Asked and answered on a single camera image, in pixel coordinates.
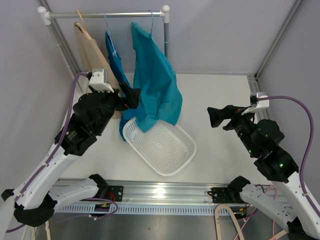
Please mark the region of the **blue t shirt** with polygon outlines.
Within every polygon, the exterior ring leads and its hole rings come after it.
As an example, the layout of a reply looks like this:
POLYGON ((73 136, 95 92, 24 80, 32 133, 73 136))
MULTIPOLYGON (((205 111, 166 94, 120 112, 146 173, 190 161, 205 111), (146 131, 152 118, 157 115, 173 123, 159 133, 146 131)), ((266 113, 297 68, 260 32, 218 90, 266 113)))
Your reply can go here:
MULTIPOLYGON (((116 80, 118 81, 118 83, 126 83, 128 86, 130 86, 130 83, 122 67, 121 58, 113 44, 109 31, 105 32, 105 45, 108 52, 109 65, 116 80)), ((122 112, 122 117, 119 123, 119 133, 124 141, 126 141, 123 135, 124 126, 129 120, 135 117, 136 111, 136 109, 128 109, 122 112)))

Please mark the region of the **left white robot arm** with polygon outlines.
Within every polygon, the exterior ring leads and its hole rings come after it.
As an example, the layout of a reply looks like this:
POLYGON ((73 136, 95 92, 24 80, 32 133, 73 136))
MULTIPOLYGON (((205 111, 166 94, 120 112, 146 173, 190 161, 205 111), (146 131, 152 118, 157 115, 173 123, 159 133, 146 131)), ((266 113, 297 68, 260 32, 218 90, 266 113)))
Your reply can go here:
POLYGON ((119 89, 97 91, 82 95, 68 109, 65 124, 54 139, 47 156, 35 172, 16 189, 6 189, 3 200, 14 197, 13 216, 22 225, 38 227, 49 220, 55 211, 69 204, 94 198, 108 197, 109 185, 99 174, 92 174, 78 185, 50 191, 62 173, 78 160, 102 135, 116 111, 136 109, 139 105, 139 88, 120 83, 119 89))

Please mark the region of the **beige t shirt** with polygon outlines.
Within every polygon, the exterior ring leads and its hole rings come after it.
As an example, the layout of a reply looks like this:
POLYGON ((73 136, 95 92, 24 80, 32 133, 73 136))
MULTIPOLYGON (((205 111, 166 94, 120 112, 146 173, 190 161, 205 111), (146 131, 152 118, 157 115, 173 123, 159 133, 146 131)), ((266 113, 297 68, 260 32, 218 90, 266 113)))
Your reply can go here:
MULTIPOLYGON (((87 72, 92 73, 93 69, 112 70, 100 48, 98 47, 96 40, 89 35, 81 23, 74 23, 74 33, 80 50, 82 63, 87 72)), ((118 90, 117 94, 119 96, 123 93, 120 87, 116 90, 118 90)))

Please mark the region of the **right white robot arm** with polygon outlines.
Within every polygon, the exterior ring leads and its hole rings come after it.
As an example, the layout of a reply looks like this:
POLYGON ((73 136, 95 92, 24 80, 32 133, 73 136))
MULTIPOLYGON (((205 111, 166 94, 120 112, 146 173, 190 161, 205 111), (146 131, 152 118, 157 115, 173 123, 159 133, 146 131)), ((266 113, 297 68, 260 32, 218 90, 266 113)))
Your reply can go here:
POLYGON ((255 159, 257 170, 276 186, 289 206, 268 197, 243 176, 236 177, 225 188, 211 188, 208 195, 213 202, 251 204, 281 226, 289 239, 318 240, 320 217, 306 199, 312 195, 303 193, 298 165, 279 146, 285 136, 278 124, 270 119, 254 123, 255 115, 248 112, 246 107, 208 107, 207 112, 212 128, 217 128, 224 120, 229 121, 223 130, 236 132, 250 157, 255 159))

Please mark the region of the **teal t shirt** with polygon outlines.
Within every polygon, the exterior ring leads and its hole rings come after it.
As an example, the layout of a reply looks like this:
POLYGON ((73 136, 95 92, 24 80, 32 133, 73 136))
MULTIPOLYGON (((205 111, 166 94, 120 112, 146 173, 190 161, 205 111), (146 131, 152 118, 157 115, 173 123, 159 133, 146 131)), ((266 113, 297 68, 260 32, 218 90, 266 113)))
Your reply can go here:
POLYGON ((143 132, 158 120, 175 125, 183 105, 176 73, 152 35, 136 22, 131 23, 131 36, 135 50, 133 87, 141 90, 142 113, 136 115, 137 125, 143 132))

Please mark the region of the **beige plastic hanger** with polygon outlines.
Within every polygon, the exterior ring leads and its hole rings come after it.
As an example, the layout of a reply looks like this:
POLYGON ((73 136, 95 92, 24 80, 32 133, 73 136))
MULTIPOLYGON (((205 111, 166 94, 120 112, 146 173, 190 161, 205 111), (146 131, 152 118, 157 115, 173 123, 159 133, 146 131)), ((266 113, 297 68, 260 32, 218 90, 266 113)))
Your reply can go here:
POLYGON ((78 14, 78 16, 79 16, 79 18, 80 18, 80 20, 81 20, 81 24, 82 24, 83 26, 85 26, 83 17, 82 17, 82 15, 81 15, 81 13, 80 13, 80 11, 79 11, 78 9, 76 9, 76 13, 78 14))

